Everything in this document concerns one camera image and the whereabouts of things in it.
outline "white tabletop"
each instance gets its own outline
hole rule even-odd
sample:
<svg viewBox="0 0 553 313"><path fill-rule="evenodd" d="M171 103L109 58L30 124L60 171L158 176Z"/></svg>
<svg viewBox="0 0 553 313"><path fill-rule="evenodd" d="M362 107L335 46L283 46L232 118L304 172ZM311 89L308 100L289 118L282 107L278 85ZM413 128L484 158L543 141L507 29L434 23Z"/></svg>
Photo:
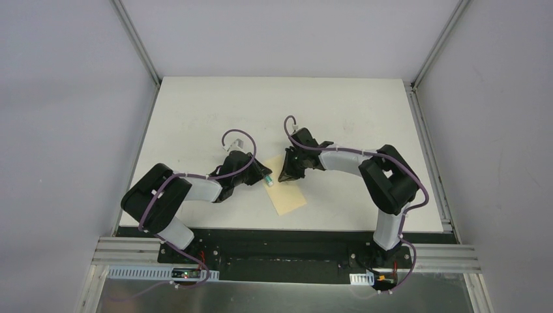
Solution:
<svg viewBox="0 0 553 313"><path fill-rule="evenodd" d="M401 80L350 78L165 77L148 126L133 184L156 163L178 172L205 174L227 152L220 137L230 128L249 132L260 162L284 154L282 129L296 116L319 142L377 149L394 145L430 194L409 214L406 231L441 232L440 214ZM239 134L229 135L232 142ZM247 138L245 149L251 145ZM279 216L263 183L240 185L222 203L185 201L177 217L188 227L285 230L375 230L378 209L360 177L307 170L297 181L307 204ZM423 200L419 191L414 203ZM120 225L138 223L123 212Z"/></svg>

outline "sticky note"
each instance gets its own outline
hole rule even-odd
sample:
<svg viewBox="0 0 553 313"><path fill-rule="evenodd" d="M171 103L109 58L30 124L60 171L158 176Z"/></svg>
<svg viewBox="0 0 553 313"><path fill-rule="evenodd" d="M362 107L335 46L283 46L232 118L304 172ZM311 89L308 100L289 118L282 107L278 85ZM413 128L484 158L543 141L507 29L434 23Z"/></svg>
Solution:
<svg viewBox="0 0 553 313"><path fill-rule="evenodd" d="M305 197L301 193L301 190L295 181L286 181L283 183L278 182L278 176L280 175L280 171L282 171L283 164L284 155L278 155L263 162L264 166L267 166L273 171L270 177L273 180L274 185L270 187L266 183L263 185L265 186L265 190L269 194L278 215L286 214L302 205L307 204Z"/></svg>

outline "gray wall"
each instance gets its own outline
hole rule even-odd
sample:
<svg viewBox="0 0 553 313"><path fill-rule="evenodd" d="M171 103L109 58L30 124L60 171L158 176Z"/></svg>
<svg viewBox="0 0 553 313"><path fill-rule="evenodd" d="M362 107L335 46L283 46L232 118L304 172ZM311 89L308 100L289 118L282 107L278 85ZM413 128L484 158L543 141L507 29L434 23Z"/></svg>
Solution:
<svg viewBox="0 0 553 313"><path fill-rule="evenodd" d="M161 76L414 80L458 0L126 0Z"/></svg>
<svg viewBox="0 0 553 313"><path fill-rule="evenodd" d="M475 0L420 88L496 312L551 312L553 1Z"/></svg>
<svg viewBox="0 0 553 313"><path fill-rule="evenodd" d="M109 1L2 1L0 41L0 312L72 312L154 88Z"/></svg>

